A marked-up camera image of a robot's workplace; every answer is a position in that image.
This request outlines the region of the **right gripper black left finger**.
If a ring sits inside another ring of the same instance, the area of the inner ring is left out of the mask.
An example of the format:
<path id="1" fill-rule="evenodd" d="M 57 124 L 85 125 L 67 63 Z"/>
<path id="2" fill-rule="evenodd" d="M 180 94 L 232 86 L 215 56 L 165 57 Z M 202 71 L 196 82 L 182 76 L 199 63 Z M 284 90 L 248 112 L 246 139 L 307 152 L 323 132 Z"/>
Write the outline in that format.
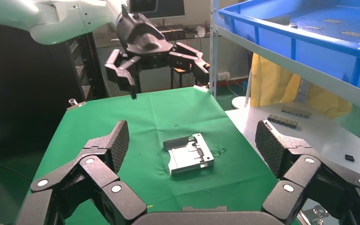
<path id="1" fill-rule="evenodd" d="M 63 225 L 88 200 L 111 225 L 135 222 L 147 206 L 118 176 L 128 146 L 124 120 L 108 135 L 88 140 L 73 160 L 32 182 L 16 223 Z"/>

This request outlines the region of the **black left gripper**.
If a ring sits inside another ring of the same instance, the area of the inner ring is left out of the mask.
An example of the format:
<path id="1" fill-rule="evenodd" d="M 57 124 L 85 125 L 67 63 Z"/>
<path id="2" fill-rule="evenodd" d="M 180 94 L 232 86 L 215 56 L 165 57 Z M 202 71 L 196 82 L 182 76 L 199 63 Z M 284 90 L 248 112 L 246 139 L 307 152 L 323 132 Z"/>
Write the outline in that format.
<path id="1" fill-rule="evenodd" d="M 140 63 L 142 69 L 167 67 L 192 73 L 202 85 L 209 83 L 209 66 L 203 53 L 181 42 L 174 46 L 142 14 L 130 13 L 121 5 L 116 33 L 122 47 L 114 49 L 105 63 L 107 79 L 118 85 L 119 90 L 137 99 L 139 93 Z"/>

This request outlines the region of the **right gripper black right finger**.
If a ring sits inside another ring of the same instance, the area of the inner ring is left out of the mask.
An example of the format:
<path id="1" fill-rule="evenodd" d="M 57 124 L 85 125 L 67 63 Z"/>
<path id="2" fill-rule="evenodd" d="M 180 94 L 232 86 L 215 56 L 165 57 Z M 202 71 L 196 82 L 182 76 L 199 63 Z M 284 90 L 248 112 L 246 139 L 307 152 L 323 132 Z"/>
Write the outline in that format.
<path id="1" fill-rule="evenodd" d="M 278 179 L 262 210 L 291 224 L 306 200 L 320 203 L 341 225 L 360 225 L 360 173 L 320 155 L 305 140 L 257 123 L 258 151 Z"/>

